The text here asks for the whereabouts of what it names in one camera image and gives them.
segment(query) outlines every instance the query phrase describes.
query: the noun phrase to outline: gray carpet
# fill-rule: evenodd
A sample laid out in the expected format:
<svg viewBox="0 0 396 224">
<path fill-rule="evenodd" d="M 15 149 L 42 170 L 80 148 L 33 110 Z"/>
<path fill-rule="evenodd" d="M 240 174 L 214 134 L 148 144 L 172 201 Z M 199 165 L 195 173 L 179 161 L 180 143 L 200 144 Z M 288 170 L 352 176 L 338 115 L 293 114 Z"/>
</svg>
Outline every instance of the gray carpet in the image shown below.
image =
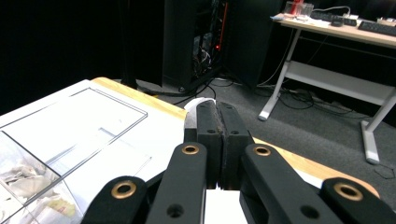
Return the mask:
<svg viewBox="0 0 396 224">
<path fill-rule="evenodd" d="M 162 88 L 141 81 L 138 84 L 151 90 L 177 92 L 174 86 L 166 83 Z M 254 137 L 366 181 L 396 211 L 396 128 L 382 122 L 375 129 L 381 162 L 372 165 L 365 160 L 361 136 L 361 118 L 371 120 L 365 115 L 345 113 L 338 107 L 321 104 L 318 104 L 321 107 L 315 105 L 307 109 L 291 108 L 303 108 L 307 104 L 283 93 L 269 119 L 259 121 L 258 115 L 268 101 L 271 89 L 252 92 L 223 79 L 213 80 L 209 87 L 213 90 L 206 88 L 197 97 L 214 98 L 216 93 L 216 100 L 235 106 Z M 186 97 L 159 95 L 159 99 L 174 104 Z M 183 107 L 189 101 L 177 106 Z"/>
</svg>

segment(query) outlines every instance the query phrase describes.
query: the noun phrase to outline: black wall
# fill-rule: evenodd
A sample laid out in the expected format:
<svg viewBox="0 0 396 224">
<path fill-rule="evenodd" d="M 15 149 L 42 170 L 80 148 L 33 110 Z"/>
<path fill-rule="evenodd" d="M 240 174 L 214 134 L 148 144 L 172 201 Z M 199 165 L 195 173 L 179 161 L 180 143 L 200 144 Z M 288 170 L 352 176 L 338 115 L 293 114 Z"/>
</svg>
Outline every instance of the black wall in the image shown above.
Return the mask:
<svg viewBox="0 0 396 224">
<path fill-rule="evenodd" d="M 120 77 L 116 1 L 0 1 L 0 115 L 101 76 Z"/>
</svg>

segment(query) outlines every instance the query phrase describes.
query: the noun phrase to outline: desk surface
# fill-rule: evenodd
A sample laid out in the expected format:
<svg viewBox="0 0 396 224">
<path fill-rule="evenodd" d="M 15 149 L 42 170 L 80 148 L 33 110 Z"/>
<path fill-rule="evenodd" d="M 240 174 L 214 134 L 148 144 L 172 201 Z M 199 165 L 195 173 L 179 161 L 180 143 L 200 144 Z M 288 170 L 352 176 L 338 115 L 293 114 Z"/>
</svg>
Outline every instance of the desk surface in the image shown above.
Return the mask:
<svg viewBox="0 0 396 224">
<path fill-rule="evenodd" d="M 276 15 L 277 17 L 283 17 L 283 14 Z M 295 29 L 302 29 L 310 32 L 315 32 L 323 35 L 332 35 L 345 39 L 351 39 L 362 43 L 378 45 L 386 48 L 396 49 L 396 37 L 390 35 L 381 35 L 372 32 L 362 31 L 358 29 L 358 26 L 347 26 L 341 27 L 321 26 L 315 25 L 312 22 L 303 22 L 297 20 L 285 19 L 283 21 L 277 21 L 284 26 L 289 26 Z"/>
<path fill-rule="evenodd" d="M 93 82 L 95 82 L 99 85 L 102 85 L 104 87 L 107 87 L 113 91 L 117 91 L 117 92 L 122 93 L 126 96 L 134 98 L 135 100 L 137 100 L 145 105 L 149 105 L 149 106 L 155 107 L 157 109 L 160 109 L 162 112 L 170 114 L 172 116 L 175 116 L 176 118 L 184 119 L 186 117 L 186 114 L 187 114 L 186 110 L 179 108 L 175 105 L 170 105 L 170 104 L 168 104 L 164 101 L 161 101 L 155 97 L 146 95 L 143 92 L 133 90 L 133 89 L 131 89 L 127 86 L 124 86 L 116 81 L 111 80 L 111 79 L 108 79 L 105 77 L 98 77 L 98 78 L 95 78 L 93 80 Z M 304 157 L 293 154 L 283 148 L 276 147 L 274 145 L 263 142 L 260 139 L 255 138 L 255 141 L 256 141 L 256 143 L 263 143 L 263 144 L 269 145 L 271 147 L 274 147 L 294 169 L 300 170 L 304 173 L 312 175 L 312 176 L 314 176 L 318 179 L 321 179 L 321 180 L 333 178 L 333 177 L 348 178 L 348 179 L 351 179 L 357 183 L 360 183 L 361 185 L 366 187 L 368 190 L 370 190 L 373 194 L 375 194 L 376 196 L 379 197 L 378 192 L 371 185 L 369 185 L 368 183 L 366 183 L 362 180 L 359 180 L 358 178 L 343 174 L 343 173 L 338 172 L 332 168 L 329 168 L 329 167 L 319 164 L 317 162 L 314 162 L 314 161 L 311 161 Z"/>
</svg>

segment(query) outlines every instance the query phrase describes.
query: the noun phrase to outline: clear plastic container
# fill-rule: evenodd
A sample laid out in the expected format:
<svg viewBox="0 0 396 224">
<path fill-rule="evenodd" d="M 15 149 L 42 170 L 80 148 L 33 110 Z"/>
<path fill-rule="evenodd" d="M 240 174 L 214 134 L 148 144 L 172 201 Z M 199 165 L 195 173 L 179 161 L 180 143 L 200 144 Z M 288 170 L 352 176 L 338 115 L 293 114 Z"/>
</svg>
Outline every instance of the clear plastic container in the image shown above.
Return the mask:
<svg viewBox="0 0 396 224">
<path fill-rule="evenodd" d="M 61 176 L 0 132 L 0 222 L 79 223 L 82 213 Z"/>
</svg>

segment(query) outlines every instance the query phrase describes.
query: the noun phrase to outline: desk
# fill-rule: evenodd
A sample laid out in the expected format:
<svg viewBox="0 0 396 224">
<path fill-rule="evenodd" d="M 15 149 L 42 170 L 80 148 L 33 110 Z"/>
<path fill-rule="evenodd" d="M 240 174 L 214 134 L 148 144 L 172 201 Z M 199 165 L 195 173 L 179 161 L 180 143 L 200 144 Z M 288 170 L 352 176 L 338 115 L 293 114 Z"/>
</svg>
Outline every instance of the desk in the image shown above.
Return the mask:
<svg viewBox="0 0 396 224">
<path fill-rule="evenodd" d="M 39 111 L 38 113 L 43 112 L 44 109 L 42 108 L 44 107 L 51 108 L 50 105 L 64 103 L 65 100 L 69 102 L 67 100 L 70 100 L 70 96 L 76 96 L 76 92 L 81 92 L 81 90 L 101 92 L 104 95 L 111 96 L 112 99 L 114 98 L 125 104 L 140 108 L 148 114 L 146 119 L 122 134 L 120 138 L 110 145 L 103 147 L 100 152 L 92 156 L 88 161 L 84 161 L 72 173 L 64 176 L 64 181 L 73 194 L 81 212 L 85 213 L 93 198 L 105 183 L 111 179 L 121 175 L 134 175 L 142 178 L 144 181 L 148 181 L 165 170 L 173 149 L 182 143 L 183 121 L 187 112 L 182 108 L 170 105 L 140 91 L 133 90 L 116 81 L 99 77 L 92 81 L 83 80 L 73 86 L 57 91 L 52 95 L 1 116 L 0 127 L 11 131 L 8 127 L 10 122 L 15 124 L 16 122 L 14 120 L 27 118 L 37 111 Z M 15 128 L 14 131 L 14 134 L 17 134 L 21 132 L 21 129 Z M 18 140 L 18 142 L 22 140 L 16 135 L 11 136 Z M 259 139 L 255 139 L 255 141 L 257 143 L 267 144 Z M 306 182 L 318 188 L 324 179 L 344 177 L 360 183 L 379 197 L 377 191 L 362 180 L 340 173 L 282 148 L 272 147 L 285 158 Z M 245 223 L 246 220 L 239 205 L 238 197 L 239 191 L 236 190 L 208 190 L 206 192 L 205 220 L 209 221 L 206 223 Z"/>
<path fill-rule="evenodd" d="M 117 92 L 127 95 L 129 97 L 132 97 L 143 104 L 156 107 L 156 108 L 160 109 L 161 111 L 163 111 L 164 113 L 168 113 L 168 114 L 175 116 L 179 119 L 184 119 L 186 117 L 186 114 L 187 114 L 186 110 L 181 109 L 175 105 L 170 105 L 164 101 L 158 100 L 157 98 L 146 95 L 145 93 L 142 93 L 140 91 L 135 91 L 129 87 L 126 87 L 126 86 L 124 86 L 118 82 L 115 82 L 113 80 L 110 80 L 108 78 L 98 77 L 98 78 L 94 79 L 93 82 L 95 82 L 99 85 L 102 85 L 104 87 L 107 87 L 113 91 L 117 91 Z M 348 178 L 353 181 L 356 181 L 357 183 L 360 183 L 361 185 L 366 187 L 368 190 L 370 190 L 373 194 L 378 196 L 378 193 L 371 185 L 369 185 L 366 182 L 361 181 L 353 176 L 343 174 L 343 173 L 338 172 L 332 168 L 321 165 L 317 162 L 311 161 L 311 160 L 301 157 L 299 155 L 293 154 L 283 148 L 263 142 L 260 139 L 255 138 L 254 140 L 256 143 L 266 144 L 266 145 L 269 145 L 269 146 L 275 148 L 295 170 L 307 173 L 307 174 L 312 175 L 313 177 L 318 178 L 320 180 L 333 178 L 333 177 L 337 177 L 337 176 Z"/>
<path fill-rule="evenodd" d="M 308 64 L 297 63 L 291 60 L 291 55 L 294 52 L 302 30 L 378 45 L 390 49 L 396 49 L 396 37 L 365 32 L 358 30 L 358 27 L 346 25 L 342 27 L 333 27 L 330 25 L 317 26 L 310 22 L 301 22 L 296 20 L 283 20 L 277 22 L 280 22 L 283 26 L 296 29 L 297 31 L 277 80 L 275 90 L 267 104 L 262 109 L 259 119 L 267 120 L 270 116 L 274 106 L 276 105 L 277 99 L 280 96 L 279 91 L 285 77 L 317 86 L 328 91 L 338 92 L 368 103 L 380 105 L 380 109 L 377 111 L 374 119 L 370 123 L 364 120 L 361 122 L 366 160 L 372 164 L 379 164 L 374 130 L 396 104 L 396 89 L 391 86 L 346 76 Z"/>
</svg>

